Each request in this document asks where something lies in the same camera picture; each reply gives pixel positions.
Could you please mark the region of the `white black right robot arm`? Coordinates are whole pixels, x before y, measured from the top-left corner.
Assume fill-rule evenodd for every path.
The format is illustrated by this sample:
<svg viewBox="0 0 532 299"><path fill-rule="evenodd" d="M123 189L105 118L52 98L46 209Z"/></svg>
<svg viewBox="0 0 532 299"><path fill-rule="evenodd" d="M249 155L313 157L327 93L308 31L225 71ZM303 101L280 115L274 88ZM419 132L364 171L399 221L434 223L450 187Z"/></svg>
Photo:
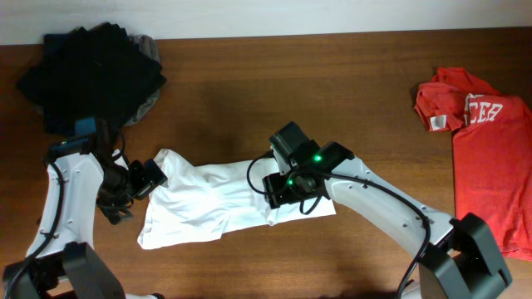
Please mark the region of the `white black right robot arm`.
<svg viewBox="0 0 532 299"><path fill-rule="evenodd" d="M269 206L330 199L362 215L412 257L397 297L493 299L512 283L488 224L473 213L457 219L415 200L351 150L319 146L294 122L269 143L279 167L263 179Z"/></svg>

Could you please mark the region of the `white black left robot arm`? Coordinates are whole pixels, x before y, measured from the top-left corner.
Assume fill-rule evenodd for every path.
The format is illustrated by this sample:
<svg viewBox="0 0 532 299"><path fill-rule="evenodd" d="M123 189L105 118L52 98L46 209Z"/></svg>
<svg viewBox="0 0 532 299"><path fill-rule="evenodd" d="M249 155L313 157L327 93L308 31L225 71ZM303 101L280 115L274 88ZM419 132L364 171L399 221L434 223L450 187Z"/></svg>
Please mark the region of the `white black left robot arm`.
<svg viewBox="0 0 532 299"><path fill-rule="evenodd" d="M25 258L4 270L6 298L49 298L62 281L72 287L63 298L130 298L94 250L95 212L101 210L118 224L131 217L134 201L146 198L167 177L152 159L118 164L125 152L113 150L105 120L77 120L74 131L47 151L41 222Z"/></svg>

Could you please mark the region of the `white printed t-shirt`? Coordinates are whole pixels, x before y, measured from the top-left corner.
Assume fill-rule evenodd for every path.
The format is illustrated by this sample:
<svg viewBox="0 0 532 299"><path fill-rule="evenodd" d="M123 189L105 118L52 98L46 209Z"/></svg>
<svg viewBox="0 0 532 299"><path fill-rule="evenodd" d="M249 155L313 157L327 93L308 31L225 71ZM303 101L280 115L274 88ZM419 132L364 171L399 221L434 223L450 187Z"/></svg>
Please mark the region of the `white printed t-shirt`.
<svg viewBox="0 0 532 299"><path fill-rule="evenodd" d="M171 149L161 149L155 163L167 177L150 193L137 242L145 250L182 243L210 242L225 233L290 221L332 216L333 202L323 199L309 214L296 203L272 209L249 186L248 160L193 166Z"/></svg>

